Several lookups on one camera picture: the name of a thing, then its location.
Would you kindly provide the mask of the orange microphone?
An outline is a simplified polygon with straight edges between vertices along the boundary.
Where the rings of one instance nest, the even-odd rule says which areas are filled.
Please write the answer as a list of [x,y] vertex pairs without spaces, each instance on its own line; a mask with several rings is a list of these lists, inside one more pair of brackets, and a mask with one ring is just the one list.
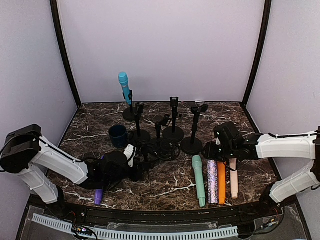
[[226,166],[223,162],[217,163],[218,176],[218,204],[224,205],[226,201]]

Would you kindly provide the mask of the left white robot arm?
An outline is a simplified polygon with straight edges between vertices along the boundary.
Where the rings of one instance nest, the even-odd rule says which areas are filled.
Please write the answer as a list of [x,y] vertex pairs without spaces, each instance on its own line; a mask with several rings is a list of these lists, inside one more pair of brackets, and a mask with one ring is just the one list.
[[111,188],[129,178],[139,181],[152,164],[136,161],[138,148],[129,144],[123,152],[112,151],[100,159],[77,159],[62,151],[41,133],[41,127],[32,124],[6,136],[0,151],[3,172],[17,175],[60,218],[71,213],[63,191],[40,170],[43,166],[64,176],[86,190]]

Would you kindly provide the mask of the silver glitter microphone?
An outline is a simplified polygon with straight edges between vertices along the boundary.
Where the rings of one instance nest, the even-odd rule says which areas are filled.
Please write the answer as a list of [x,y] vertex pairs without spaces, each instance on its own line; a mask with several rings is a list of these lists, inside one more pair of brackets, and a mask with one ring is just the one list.
[[214,160],[207,161],[207,189],[208,203],[213,205],[218,204],[218,165]]

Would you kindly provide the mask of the mint green microphone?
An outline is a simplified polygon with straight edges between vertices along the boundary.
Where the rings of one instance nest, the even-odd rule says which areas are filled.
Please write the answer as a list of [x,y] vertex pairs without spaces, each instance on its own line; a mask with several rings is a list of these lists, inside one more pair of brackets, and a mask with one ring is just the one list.
[[203,163],[199,155],[194,155],[192,157],[192,168],[195,176],[196,193],[199,206],[204,208],[206,206],[206,193],[203,177]]

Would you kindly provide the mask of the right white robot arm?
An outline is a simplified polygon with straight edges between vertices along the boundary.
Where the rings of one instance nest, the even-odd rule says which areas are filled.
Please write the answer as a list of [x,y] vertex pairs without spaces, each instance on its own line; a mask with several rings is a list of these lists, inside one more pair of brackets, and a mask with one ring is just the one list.
[[202,150],[205,159],[228,162],[231,159],[262,160],[269,158],[309,159],[310,162],[291,176],[267,186],[255,205],[255,213],[266,217],[275,204],[320,184],[320,131],[278,135],[252,133],[247,137],[229,121],[214,128],[215,142]]

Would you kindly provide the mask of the purple microphone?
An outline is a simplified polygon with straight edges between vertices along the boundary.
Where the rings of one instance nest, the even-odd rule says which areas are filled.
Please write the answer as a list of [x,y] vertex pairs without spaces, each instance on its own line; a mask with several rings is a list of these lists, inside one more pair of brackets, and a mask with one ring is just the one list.
[[103,198],[103,194],[104,194],[104,189],[96,189],[95,190],[95,194],[94,194],[94,204],[99,206],[102,202],[102,198]]

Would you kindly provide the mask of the black tripod shock-mount stand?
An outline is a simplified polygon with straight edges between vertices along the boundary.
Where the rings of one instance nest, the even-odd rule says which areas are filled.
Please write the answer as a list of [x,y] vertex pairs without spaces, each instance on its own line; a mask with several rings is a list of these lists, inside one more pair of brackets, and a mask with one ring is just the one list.
[[150,178],[150,170],[158,162],[175,161],[181,154],[181,147],[178,143],[167,138],[155,138],[149,142],[139,142],[137,145],[138,155],[142,156],[143,161],[138,163],[141,174],[147,173],[150,190],[153,194],[153,186]]

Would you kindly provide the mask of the pale pink microphone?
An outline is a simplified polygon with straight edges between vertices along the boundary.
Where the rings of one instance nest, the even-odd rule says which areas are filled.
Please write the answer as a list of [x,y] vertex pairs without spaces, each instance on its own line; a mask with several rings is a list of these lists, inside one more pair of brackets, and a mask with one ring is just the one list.
[[239,183],[238,183],[238,170],[237,170],[237,159],[232,158],[229,160],[230,167],[230,192],[231,198],[237,199],[239,194]]

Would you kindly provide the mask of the teal blue microphone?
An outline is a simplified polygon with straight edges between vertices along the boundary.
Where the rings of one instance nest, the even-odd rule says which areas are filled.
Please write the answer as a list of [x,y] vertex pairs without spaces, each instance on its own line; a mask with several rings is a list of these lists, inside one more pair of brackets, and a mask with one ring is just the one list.
[[122,87],[123,96],[128,105],[132,104],[132,94],[129,87],[129,78],[126,72],[120,72],[118,74],[118,81]]

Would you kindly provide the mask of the black round-base stand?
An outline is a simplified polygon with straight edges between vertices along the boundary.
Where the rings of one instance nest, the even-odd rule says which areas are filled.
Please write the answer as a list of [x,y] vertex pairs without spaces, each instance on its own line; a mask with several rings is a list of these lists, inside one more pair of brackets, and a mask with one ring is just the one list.
[[164,131],[162,136],[165,139],[169,139],[171,141],[174,141],[176,143],[179,143],[183,140],[185,133],[184,131],[176,126],[177,118],[180,116],[178,113],[178,106],[179,106],[179,98],[176,97],[170,97],[170,106],[172,110],[172,126],[168,126]]
[[155,131],[156,131],[156,137],[151,139],[149,143],[147,144],[148,152],[151,155],[156,155],[157,150],[160,148],[160,143],[162,141],[161,138],[161,131],[162,127],[168,127],[171,123],[172,119],[169,114],[165,114],[161,119],[159,119],[155,123]]
[[129,134],[129,143],[138,146],[147,144],[151,140],[150,133],[141,129],[140,120],[144,113],[144,104],[137,102],[135,104],[135,111],[133,112],[136,129]]
[[136,107],[134,107],[133,102],[133,91],[130,89],[129,94],[127,95],[127,98],[131,101],[129,103],[129,108],[125,109],[122,113],[122,116],[127,121],[134,121],[135,120],[135,113],[136,113]]
[[202,104],[201,106],[193,106],[191,108],[191,113],[193,113],[193,123],[191,128],[191,136],[186,137],[182,140],[180,147],[181,150],[186,153],[187,155],[197,155],[203,149],[202,142],[196,138],[196,133],[198,130],[198,122],[201,113],[205,113],[208,110],[209,106],[207,104]]

